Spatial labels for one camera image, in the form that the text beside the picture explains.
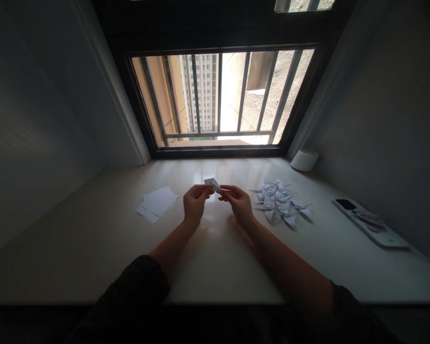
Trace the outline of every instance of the black phone screen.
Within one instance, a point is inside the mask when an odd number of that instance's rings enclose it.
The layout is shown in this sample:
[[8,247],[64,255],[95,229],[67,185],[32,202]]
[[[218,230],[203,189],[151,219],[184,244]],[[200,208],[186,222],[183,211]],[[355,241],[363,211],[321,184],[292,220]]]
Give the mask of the black phone screen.
[[336,202],[339,203],[345,210],[352,210],[356,208],[356,206],[350,203],[348,200],[336,200]]

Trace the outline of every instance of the gray wall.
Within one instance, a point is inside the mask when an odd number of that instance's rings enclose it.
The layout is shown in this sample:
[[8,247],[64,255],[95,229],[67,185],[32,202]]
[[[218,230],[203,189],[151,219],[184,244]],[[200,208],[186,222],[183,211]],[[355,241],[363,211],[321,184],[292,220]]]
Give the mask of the gray wall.
[[[150,158],[123,85],[120,82],[109,85],[98,65],[97,59],[105,59],[108,55],[107,68],[113,69],[119,81],[109,50],[104,44],[104,56],[96,56],[77,18],[77,1],[73,1],[73,6],[69,0],[0,0],[0,4],[12,17],[36,60],[54,82],[107,166],[144,165]],[[89,11],[88,1],[81,2],[79,7]],[[97,34],[97,38],[101,36],[105,40],[97,19],[92,13],[87,15],[85,19],[90,21],[91,29],[100,32],[90,34]],[[99,43],[104,42],[97,39],[96,44]],[[122,97],[114,95],[115,92],[121,93]],[[127,108],[127,125],[120,115],[120,107]],[[132,127],[135,133],[132,134],[127,126]],[[137,136],[136,140],[131,138],[133,135]],[[135,141],[139,141],[143,157],[139,156]]]
[[430,257],[430,8],[393,0],[311,143],[316,169]]
[[0,6],[0,247],[104,167]]

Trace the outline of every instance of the hand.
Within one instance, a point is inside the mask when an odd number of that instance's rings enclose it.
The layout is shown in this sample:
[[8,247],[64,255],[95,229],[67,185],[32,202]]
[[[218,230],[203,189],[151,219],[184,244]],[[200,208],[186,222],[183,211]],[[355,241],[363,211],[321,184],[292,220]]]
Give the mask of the hand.
[[234,185],[220,185],[222,189],[217,191],[221,197],[220,201],[229,202],[233,209],[236,221],[242,228],[249,227],[254,224],[256,218],[253,216],[252,204],[250,196],[242,189]]
[[193,185],[183,196],[184,222],[196,227],[199,226],[204,213],[205,200],[214,193],[211,185]]

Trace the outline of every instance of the white paper crane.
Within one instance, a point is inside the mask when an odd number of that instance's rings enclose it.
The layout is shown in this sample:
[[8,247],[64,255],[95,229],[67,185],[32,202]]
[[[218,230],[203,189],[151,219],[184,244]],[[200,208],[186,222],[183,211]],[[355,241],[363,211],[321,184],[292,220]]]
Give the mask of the white paper crane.
[[283,217],[283,220],[293,229],[296,229],[296,222],[293,214],[301,214],[306,220],[312,222],[312,213],[307,208],[311,204],[302,205],[300,202],[292,199],[296,192],[287,190],[284,182],[277,179],[275,183],[265,180],[263,184],[258,186],[258,190],[250,190],[258,195],[260,202],[264,208],[254,208],[265,212],[266,218],[272,224],[274,214]]

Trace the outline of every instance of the desk surface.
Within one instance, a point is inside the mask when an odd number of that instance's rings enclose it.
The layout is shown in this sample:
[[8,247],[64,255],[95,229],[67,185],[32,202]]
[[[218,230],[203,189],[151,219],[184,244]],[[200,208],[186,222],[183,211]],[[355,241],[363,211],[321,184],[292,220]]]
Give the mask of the desk surface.
[[[345,195],[282,158],[152,161],[106,169],[0,250],[0,304],[91,303],[137,256],[150,252],[183,219],[184,193],[215,177],[256,189],[263,179],[291,183],[314,222],[297,230],[263,212],[275,236],[362,302],[430,303],[430,260],[416,249],[376,246],[333,204]],[[177,204],[154,226],[134,212],[142,195],[169,185]],[[252,202],[256,196],[251,193]],[[229,203],[207,200],[200,228],[169,276],[169,302],[278,303],[283,298],[230,222]]]

